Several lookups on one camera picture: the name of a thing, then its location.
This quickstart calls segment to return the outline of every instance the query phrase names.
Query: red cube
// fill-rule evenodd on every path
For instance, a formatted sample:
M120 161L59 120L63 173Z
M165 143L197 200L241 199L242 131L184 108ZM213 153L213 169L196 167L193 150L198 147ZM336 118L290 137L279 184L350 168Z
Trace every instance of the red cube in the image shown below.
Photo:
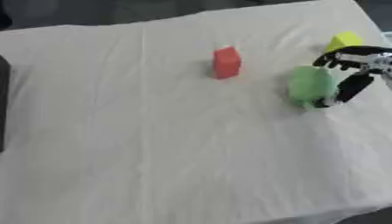
M240 66L240 55L232 46L216 50L213 53L213 69L215 78L218 80L238 75Z

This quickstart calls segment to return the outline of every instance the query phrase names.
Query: dark background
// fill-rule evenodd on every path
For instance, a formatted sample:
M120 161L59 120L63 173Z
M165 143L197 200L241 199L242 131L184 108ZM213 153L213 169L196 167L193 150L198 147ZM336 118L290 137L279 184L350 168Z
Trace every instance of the dark background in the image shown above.
M240 8L303 0L4 0L11 29L49 25L112 25L171 18L199 11ZM357 0L384 32L392 32L392 0ZM392 223L392 209L342 224Z

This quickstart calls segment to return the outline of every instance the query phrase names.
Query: table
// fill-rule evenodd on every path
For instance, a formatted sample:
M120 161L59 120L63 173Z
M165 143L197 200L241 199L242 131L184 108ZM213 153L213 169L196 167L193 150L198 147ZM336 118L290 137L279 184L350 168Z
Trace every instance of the table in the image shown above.
M325 110L285 98L287 71L346 30L384 45L351 0L0 33L13 65L0 222L331 223L390 205L383 81ZM241 75L214 80L227 45Z

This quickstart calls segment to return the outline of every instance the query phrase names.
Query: white tablecloth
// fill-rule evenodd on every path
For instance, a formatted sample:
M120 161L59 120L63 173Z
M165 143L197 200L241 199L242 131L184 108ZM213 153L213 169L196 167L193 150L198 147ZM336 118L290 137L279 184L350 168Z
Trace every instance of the white tablecloth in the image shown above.
M13 65L0 223L259 224L390 204L381 80L325 110L285 100L286 72L343 31L383 45L351 0L0 33ZM214 80L227 45L241 75Z

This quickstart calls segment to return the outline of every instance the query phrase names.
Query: yellow cube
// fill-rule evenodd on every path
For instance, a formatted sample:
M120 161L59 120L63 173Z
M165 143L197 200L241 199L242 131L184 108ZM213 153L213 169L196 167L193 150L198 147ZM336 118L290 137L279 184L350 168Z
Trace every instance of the yellow cube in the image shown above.
M326 47L325 52L329 53L346 46L361 46L362 39L351 31L344 31L333 36L331 43Z

